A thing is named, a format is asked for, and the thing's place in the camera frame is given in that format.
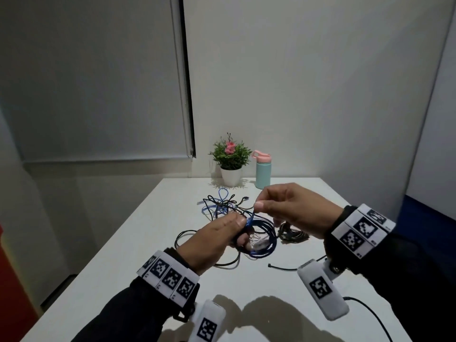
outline teal water bottle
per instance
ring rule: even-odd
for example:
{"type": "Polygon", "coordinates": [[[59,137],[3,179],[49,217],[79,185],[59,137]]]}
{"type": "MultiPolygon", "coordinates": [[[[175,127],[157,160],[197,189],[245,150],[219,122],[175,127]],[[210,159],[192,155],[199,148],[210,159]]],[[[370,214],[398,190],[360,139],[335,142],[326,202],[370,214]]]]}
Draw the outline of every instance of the teal water bottle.
{"type": "Polygon", "coordinates": [[[252,157],[257,160],[255,186],[262,190],[271,184],[271,155],[255,150],[252,157]]]}

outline black long-sleeve shirt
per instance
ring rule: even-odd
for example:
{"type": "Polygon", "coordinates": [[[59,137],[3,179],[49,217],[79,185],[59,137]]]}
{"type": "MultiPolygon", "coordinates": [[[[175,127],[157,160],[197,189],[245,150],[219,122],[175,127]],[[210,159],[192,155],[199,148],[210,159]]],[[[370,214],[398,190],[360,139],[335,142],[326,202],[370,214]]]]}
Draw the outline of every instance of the black long-sleeve shirt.
{"type": "MultiPolygon", "coordinates": [[[[337,247],[328,249],[337,259],[337,247]]],[[[453,336],[454,285],[421,247],[391,233],[365,257],[357,272],[385,298],[413,341],[453,336]]],[[[156,341],[179,307],[142,278],[114,296],[73,342],[156,341]]]]}

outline white plant pot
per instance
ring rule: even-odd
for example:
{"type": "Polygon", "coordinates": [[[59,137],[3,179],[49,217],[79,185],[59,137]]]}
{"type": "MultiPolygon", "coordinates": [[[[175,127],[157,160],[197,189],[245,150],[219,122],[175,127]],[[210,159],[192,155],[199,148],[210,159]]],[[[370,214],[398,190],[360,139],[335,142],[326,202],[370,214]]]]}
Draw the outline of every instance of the white plant pot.
{"type": "Polygon", "coordinates": [[[241,181],[242,168],[236,169],[235,171],[228,171],[226,169],[221,169],[222,178],[227,187],[237,186],[241,181]]]}

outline white table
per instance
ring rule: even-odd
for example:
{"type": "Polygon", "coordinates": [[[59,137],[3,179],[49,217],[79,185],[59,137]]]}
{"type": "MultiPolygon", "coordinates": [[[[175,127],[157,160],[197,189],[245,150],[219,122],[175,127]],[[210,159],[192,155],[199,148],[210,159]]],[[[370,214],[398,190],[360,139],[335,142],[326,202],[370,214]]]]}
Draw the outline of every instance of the white table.
{"type": "MultiPolygon", "coordinates": [[[[230,189],[238,201],[249,196],[251,206],[260,190],[254,179],[230,189]]],[[[297,182],[341,207],[347,202],[319,178],[273,178],[272,183],[297,182]]],[[[208,223],[197,201],[218,196],[213,179],[163,179],[90,261],[52,307],[24,337],[25,342],[69,341],[115,294],[136,277],[135,272],[156,250],[173,246],[177,234],[208,223]]],[[[375,317],[362,305],[349,301],[350,313],[328,322],[294,272],[267,267],[268,263],[295,268],[324,255],[321,240],[301,244],[278,242],[264,259],[242,256],[234,270],[212,268],[200,279],[197,301],[215,299],[227,310],[226,331],[220,341],[379,341],[387,338],[375,317]]],[[[221,263],[236,258],[228,248],[221,263]]],[[[390,305],[362,276],[346,271],[335,280],[344,296],[364,301],[380,317],[395,342],[410,341],[390,305]]],[[[191,326],[169,319],[161,341],[183,341],[191,326]]]]}

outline green leaves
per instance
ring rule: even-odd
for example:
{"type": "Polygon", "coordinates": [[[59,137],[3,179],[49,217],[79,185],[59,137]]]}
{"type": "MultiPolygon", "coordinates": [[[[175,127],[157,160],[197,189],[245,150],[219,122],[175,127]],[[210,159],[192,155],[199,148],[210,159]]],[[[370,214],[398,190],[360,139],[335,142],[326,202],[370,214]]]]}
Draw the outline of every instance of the green leaves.
{"type": "MultiPolygon", "coordinates": [[[[214,151],[210,152],[209,155],[212,155],[214,161],[216,161],[220,168],[233,171],[236,169],[241,169],[248,162],[250,162],[250,154],[252,150],[247,148],[243,142],[237,143],[234,147],[234,153],[231,155],[225,152],[227,145],[224,139],[220,137],[220,140],[214,143],[214,151]]],[[[231,134],[228,133],[228,142],[236,143],[231,139],[231,134]]]]}

